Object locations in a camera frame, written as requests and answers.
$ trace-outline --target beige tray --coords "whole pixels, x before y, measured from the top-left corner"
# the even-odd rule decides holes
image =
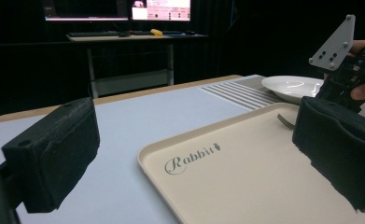
[[[292,143],[274,104],[143,148],[138,161],[182,223],[365,223]]]

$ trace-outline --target dark background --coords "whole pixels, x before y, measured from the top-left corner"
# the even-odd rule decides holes
[[[67,42],[68,32],[155,28],[209,35],[206,43],[175,44],[175,84],[232,74],[322,78],[308,58],[347,14],[357,16],[355,39],[365,39],[365,1],[191,1],[191,22],[60,23],[44,21],[40,0],[0,0],[0,115],[90,95],[85,48],[30,45]],[[96,74],[156,70],[165,63],[161,48],[95,48]],[[153,53],[132,55],[144,51]]]

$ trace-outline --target black curtain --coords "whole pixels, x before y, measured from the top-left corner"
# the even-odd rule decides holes
[[[45,40],[40,0],[0,0],[0,44]]]
[[[220,40],[231,26],[233,0],[192,0],[190,29],[208,35],[205,44],[176,46],[175,80],[187,82],[218,77]]]
[[[339,27],[357,16],[355,39],[365,39],[365,1],[235,0],[236,20],[222,41],[221,75],[318,77],[308,59]]]

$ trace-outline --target monitor screen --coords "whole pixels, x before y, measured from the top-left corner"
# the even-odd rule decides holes
[[[42,0],[46,21],[127,21],[126,0]]]
[[[133,21],[190,21],[190,0],[133,0]]]

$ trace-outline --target white table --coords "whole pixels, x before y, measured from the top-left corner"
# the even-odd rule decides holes
[[[221,83],[244,81],[239,77]],[[98,155],[59,210],[27,214],[29,223],[177,223],[144,176],[138,152],[162,139],[242,115],[243,106],[203,91],[203,86],[159,92],[95,107],[101,135]],[[0,148],[43,116],[0,122]],[[4,161],[0,149],[0,163]],[[352,220],[351,223],[365,223]]]

